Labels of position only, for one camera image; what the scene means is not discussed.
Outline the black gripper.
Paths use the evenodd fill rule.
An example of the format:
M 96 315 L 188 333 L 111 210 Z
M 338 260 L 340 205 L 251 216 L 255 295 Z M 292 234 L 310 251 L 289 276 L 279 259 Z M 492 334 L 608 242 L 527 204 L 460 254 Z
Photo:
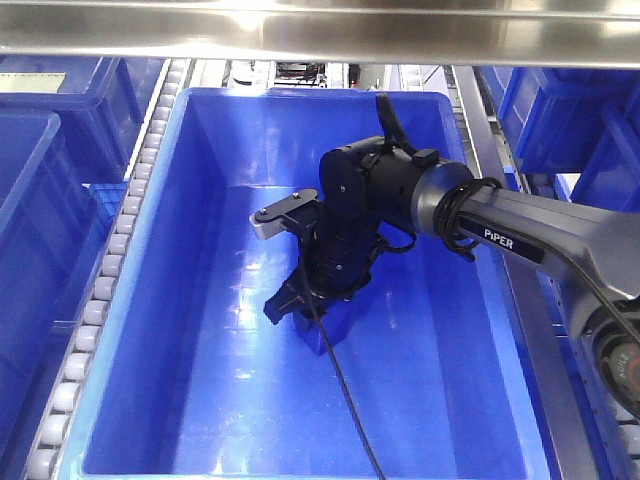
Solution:
M 371 267 L 378 254 L 381 220 L 373 214 L 341 218 L 325 202 L 303 250 L 306 278 L 313 303 L 325 313 L 334 304 L 350 300 L 371 281 Z M 264 303 L 263 312 L 273 325 L 288 314 L 308 311 L 303 286 L 286 280 Z

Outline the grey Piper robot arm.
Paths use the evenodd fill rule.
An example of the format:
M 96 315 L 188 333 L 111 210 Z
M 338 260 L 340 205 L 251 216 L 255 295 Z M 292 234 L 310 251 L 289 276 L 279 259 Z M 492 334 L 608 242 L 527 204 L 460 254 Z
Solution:
M 485 244 L 556 283 L 568 333 L 590 338 L 603 383 L 638 413 L 637 214 L 510 191 L 435 150 L 386 136 L 325 153 L 319 175 L 319 190 L 292 194 L 252 219 L 261 238 L 288 231 L 299 241 L 296 269 L 265 303 L 271 322 L 290 313 L 315 319 L 351 299 L 390 250 L 382 224 L 411 239 L 439 238 L 466 260 Z

